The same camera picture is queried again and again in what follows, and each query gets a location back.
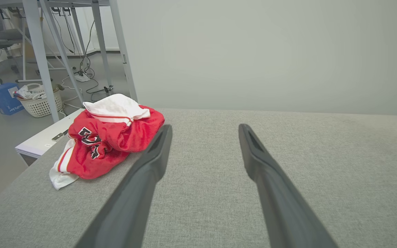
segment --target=gray table surface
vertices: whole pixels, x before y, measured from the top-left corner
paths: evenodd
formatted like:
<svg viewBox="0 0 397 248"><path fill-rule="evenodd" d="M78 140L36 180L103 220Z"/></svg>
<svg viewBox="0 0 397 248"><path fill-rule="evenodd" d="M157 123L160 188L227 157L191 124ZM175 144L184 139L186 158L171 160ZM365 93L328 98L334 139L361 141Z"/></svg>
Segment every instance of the gray table surface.
<svg viewBox="0 0 397 248"><path fill-rule="evenodd" d="M397 247L397 116L159 110L173 127L145 248L269 247L238 124L247 123L342 248ZM0 195L0 247L73 247L139 154L56 191L61 140Z"/></svg>

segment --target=red fabric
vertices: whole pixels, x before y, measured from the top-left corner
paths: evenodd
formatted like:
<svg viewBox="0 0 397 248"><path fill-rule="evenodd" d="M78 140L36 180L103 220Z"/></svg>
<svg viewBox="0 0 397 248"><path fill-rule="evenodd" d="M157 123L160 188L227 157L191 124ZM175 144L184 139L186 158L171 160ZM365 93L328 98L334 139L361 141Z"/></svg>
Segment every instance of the red fabric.
<svg viewBox="0 0 397 248"><path fill-rule="evenodd" d="M75 139L73 153L67 171L83 179L94 179L110 171L126 159L130 152L145 150L164 123L161 113L149 109L151 117L125 123L104 123L85 110L68 129Z"/></svg>

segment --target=plastic laundry basket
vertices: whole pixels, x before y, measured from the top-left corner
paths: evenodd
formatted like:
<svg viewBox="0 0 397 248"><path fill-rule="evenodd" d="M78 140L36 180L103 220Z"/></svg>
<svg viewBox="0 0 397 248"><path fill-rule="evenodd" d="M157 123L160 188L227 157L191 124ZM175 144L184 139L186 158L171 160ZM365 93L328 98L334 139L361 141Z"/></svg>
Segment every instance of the plastic laundry basket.
<svg viewBox="0 0 397 248"><path fill-rule="evenodd" d="M56 108L59 110L62 109L62 99L60 98L59 89L53 89L53 94L55 96ZM50 105L45 99L18 99L24 108L27 110L29 114L36 118L40 118L43 116L47 116L51 114Z"/></svg>

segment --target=blue box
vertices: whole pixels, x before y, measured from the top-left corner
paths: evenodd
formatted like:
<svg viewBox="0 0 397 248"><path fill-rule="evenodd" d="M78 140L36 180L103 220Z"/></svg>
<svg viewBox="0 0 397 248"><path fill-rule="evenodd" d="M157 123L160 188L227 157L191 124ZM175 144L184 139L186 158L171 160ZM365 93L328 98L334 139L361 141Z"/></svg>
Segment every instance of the blue box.
<svg viewBox="0 0 397 248"><path fill-rule="evenodd" d="M18 90L16 83L5 83L0 85L0 112L5 115L12 115L24 109L21 102L13 97L13 91Z"/></svg>

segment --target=black baseboard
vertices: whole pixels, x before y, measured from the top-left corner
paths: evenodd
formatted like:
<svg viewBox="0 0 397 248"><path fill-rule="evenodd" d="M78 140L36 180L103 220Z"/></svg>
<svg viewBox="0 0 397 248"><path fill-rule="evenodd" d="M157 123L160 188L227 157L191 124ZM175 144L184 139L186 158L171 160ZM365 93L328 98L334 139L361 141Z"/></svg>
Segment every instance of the black baseboard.
<svg viewBox="0 0 397 248"><path fill-rule="evenodd" d="M87 53L87 57L90 57L91 55L95 55L97 53L101 53L101 51L94 51L94 52L90 52ZM120 51L107 51L107 53L119 53ZM67 58L69 59L80 59L81 57L79 55L67 55ZM47 59L55 59L54 56L47 56Z"/></svg>

